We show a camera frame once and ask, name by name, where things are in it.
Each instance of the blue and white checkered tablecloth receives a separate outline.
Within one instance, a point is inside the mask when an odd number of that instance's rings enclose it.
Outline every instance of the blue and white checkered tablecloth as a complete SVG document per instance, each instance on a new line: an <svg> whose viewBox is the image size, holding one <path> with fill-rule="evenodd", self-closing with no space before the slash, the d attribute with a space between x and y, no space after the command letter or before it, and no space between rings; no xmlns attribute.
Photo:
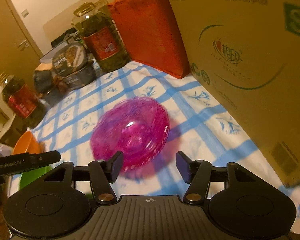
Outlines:
<svg viewBox="0 0 300 240"><path fill-rule="evenodd" d="M146 65L130 62L103 75L82 89L72 91L48 111L32 132L46 150L58 150L61 162L84 166L93 161L90 137L98 119L118 102L146 96L164 105L171 129L162 152L139 170L120 175L112 188L120 195L183 196L188 184L179 174L175 154L181 150L192 160L203 159L225 167L237 162L288 195L300 214L300 186L286 189L249 136L191 75L178 80ZM10 194L18 190L20 175L13 178ZM89 184L77 189L88 193ZM209 195L223 189L211 184Z"/></svg>

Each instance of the red heart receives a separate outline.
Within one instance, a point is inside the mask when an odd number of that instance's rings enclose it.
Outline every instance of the red heart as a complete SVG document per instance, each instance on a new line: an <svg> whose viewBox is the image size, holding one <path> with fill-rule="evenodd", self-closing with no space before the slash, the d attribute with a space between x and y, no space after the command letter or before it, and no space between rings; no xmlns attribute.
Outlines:
<svg viewBox="0 0 300 240"><path fill-rule="evenodd" d="M222 47L221 41L217 41L216 44L217 44L218 50L221 52L221 47Z"/></svg>

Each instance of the orange bowl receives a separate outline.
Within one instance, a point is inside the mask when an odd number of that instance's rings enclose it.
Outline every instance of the orange bowl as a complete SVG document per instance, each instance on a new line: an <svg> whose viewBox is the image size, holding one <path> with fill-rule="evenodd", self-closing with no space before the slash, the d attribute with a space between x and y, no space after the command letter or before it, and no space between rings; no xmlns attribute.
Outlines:
<svg viewBox="0 0 300 240"><path fill-rule="evenodd" d="M19 153L41 153L40 145L30 131L21 135L14 147L12 154Z"/></svg>

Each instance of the cardboard box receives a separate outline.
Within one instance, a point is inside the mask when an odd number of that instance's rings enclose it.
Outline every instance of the cardboard box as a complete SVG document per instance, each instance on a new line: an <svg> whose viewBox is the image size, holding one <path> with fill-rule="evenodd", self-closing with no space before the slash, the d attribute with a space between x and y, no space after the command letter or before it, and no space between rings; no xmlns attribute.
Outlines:
<svg viewBox="0 0 300 240"><path fill-rule="evenodd" d="M170 0L193 76L300 182L300 0Z"/></svg>

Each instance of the wooden door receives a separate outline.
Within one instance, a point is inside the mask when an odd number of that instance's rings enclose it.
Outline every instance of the wooden door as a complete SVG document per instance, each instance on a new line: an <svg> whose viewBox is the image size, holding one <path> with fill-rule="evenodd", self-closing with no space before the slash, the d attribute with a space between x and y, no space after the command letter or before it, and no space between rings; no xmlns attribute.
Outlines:
<svg viewBox="0 0 300 240"><path fill-rule="evenodd" d="M9 1L0 0L0 73L23 78L34 88L33 73L40 57L30 39L17 22Z"/></svg>

